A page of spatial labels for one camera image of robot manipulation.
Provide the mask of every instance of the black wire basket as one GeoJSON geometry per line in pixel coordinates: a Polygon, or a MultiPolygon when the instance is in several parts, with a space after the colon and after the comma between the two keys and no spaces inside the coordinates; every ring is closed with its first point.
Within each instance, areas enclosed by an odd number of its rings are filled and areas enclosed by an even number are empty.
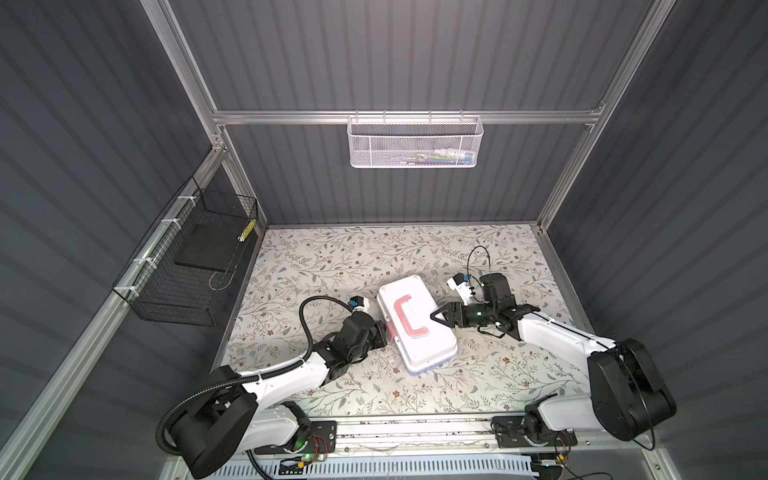
{"type": "Polygon", "coordinates": [[[174,219],[159,220],[168,223],[162,237],[148,255],[137,259],[158,222],[149,229],[113,290],[143,320],[199,326],[227,322],[257,241],[257,212],[255,198],[198,188],[174,219]],[[236,232],[207,245],[233,251],[224,268],[179,264],[182,250],[199,226],[236,232]],[[135,280],[130,285],[118,284],[135,262],[140,262],[135,280]]]}

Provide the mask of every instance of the pink handle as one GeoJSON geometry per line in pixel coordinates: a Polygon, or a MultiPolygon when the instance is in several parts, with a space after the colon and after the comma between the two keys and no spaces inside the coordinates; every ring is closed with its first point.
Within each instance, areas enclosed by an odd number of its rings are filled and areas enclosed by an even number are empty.
{"type": "Polygon", "coordinates": [[[425,326],[423,326],[418,330],[414,330],[413,327],[411,327],[411,324],[408,322],[408,319],[406,318],[406,313],[402,311],[403,303],[407,302],[410,299],[411,299],[411,296],[406,295],[400,300],[395,302],[395,311],[397,312],[397,316],[400,318],[400,323],[402,323],[402,326],[406,328],[406,333],[408,333],[408,335],[411,336],[412,338],[418,338],[420,336],[429,335],[429,329],[427,329],[427,327],[425,326]]]}

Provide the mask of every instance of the floral pattern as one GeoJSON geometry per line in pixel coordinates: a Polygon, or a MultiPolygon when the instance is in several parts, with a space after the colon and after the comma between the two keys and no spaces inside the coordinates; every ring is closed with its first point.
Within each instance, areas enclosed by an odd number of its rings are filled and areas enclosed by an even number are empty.
{"type": "MultiPolygon", "coordinates": [[[[467,254],[483,245],[491,271],[503,273],[518,302],[571,317],[528,225],[268,230],[253,268],[226,362],[236,371],[291,359],[306,348],[297,310],[311,295],[373,300],[387,283],[417,273],[437,304],[459,300],[445,283],[464,272],[467,254]]],[[[470,259],[475,276],[488,272],[485,252],[470,259]]],[[[369,313],[380,318],[372,301],[369,313]]],[[[331,302],[307,305],[313,337],[337,331],[347,313],[331,302]]],[[[418,376],[394,346],[376,350],[344,376],[294,396],[311,416],[523,410],[551,392],[582,393],[586,376],[547,350],[510,336],[496,339],[456,330],[458,357],[418,376]]]]}

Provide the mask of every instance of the corrugated wall panel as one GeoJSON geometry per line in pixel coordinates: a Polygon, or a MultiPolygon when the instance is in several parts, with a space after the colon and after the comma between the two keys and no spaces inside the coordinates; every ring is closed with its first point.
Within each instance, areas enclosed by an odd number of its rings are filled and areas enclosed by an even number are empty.
{"type": "MultiPolygon", "coordinates": [[[[210,143],[138,2],[0,2],[0,84],[2,445],[210,143]]],[[[27,478],[156,476],[134,425],[195,387],[221,334],[129,316],[27,478]]]]}
{"type": "Polygon", "coordinates": [[[691,479],[764,470],[765,25],[765,2],[678,2],[550,230],[597,332],[653,355],[691,479]]]}
{"type": "Polygon", "coordinates": [[[592,108],[650,0],[172,0],[222,110],[592,108]]]}
{"type": "Polygon", "coordinates": [[[355,169],[343,126],[229,126],[273,224],[535,220],[583,127],[489,125],[475,168],[355,169]]]}

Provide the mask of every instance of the yellow object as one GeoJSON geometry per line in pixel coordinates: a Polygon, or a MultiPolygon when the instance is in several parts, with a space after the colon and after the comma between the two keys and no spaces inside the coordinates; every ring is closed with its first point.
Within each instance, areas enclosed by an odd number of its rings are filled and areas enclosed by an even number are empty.
{"type": "Polygon", "coordinates": [[[254,218],[253,220],[250,221],[250,223],[248,223],[248,226],[245,227],[245,230],[243,230],[242,234],[237,238],[237,241],[244,242],[245,239],[248,238],[248,234],[251,233],[251,231],[253,231],[253,228],[255,226],[256,226],[256,219],[254,218]]]}

